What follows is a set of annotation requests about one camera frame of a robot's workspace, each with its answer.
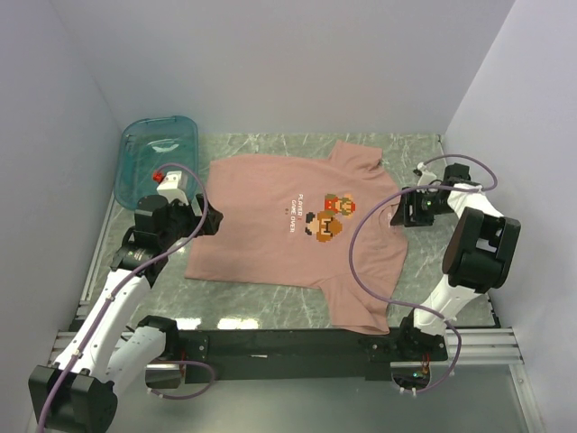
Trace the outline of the pink printed t shirt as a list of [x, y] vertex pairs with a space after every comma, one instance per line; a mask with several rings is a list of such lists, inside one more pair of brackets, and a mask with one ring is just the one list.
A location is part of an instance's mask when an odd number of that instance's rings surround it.
[[381, 161], [380, 148], [343, 141], [324, 159], [213, 161], [206, 191], [224, 219], [192, 243], [186, 277], [318, 289], [335, 327], [387, 334], [408, 240], [390, 225], [398, 186]]

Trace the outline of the teal plastic bin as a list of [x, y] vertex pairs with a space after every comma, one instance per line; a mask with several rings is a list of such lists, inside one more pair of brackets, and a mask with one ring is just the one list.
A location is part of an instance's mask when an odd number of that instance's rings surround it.
[[130, 124], [120, 142], [114, 180], [116, 201], [135, 210], [140, 198], [156, 192], [153, 173], [174, 162], [198, 171], [198, 131], [193, 120], [174, 115]]

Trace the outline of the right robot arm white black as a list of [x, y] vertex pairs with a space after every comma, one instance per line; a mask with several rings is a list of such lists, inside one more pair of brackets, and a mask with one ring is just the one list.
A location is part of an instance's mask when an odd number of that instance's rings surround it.
[[446, 321], [472, 300], [500, 288], [508, 277], [521, 231], [518, 220], [491, 205], [468, 166], [454, 163], [444, 176], [417, 169], [419, 188], [405, 187], [393, 226], [431, 226], [435, 217], [453, 213], [458, 222], [442, 262], [442, 278], [423, 303], [402, 319], [396, 337], [400, 356], [415, 360], [444, 345]]

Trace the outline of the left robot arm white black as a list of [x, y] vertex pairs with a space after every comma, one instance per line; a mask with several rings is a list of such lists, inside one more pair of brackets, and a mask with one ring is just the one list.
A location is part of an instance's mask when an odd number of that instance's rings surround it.
[[37, 431], [105, 432], [120, 394], [149, 364], [187, 360], [175, 320], [143, 319], [123, 341], [128, 319], [151, 291], [169, 256], [202, 235], [214, 235], [223, 219], [206, 196], [196, 196], [201, 215], [178, 199], [141, 198], [134, 223], [114, 253], [105, 287], [69, 345], [48, 366], [36, 366], [28, 381]]

